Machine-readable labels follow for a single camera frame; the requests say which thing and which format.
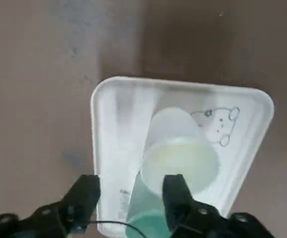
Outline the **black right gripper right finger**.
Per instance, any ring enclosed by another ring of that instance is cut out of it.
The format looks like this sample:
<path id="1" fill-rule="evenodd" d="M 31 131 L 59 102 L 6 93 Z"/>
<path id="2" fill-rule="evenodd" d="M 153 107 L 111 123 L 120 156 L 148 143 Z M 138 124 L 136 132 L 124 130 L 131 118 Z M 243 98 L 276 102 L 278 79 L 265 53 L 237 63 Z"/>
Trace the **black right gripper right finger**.
<path id="1" fill-rule="evenodd" d="M 172 238 L 272 238 L 271 232 L 249 213 L 220 215 L 211 205 L 193 199 L 181 174 L 166 175 L 162 200 Z"/>

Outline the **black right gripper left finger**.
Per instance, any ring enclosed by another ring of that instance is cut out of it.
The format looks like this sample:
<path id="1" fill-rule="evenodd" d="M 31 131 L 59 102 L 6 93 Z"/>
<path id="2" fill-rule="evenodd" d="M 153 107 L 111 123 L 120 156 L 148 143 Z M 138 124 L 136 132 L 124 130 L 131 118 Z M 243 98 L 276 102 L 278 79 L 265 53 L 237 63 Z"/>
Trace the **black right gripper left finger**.
<path id="1" fill-rule="evenodd" d="M 20 219 L 0 214 L 0 238 L 66 238 L 85 233 L 101 195 L 97 175 L 81 175 L 64 197 Z"/>

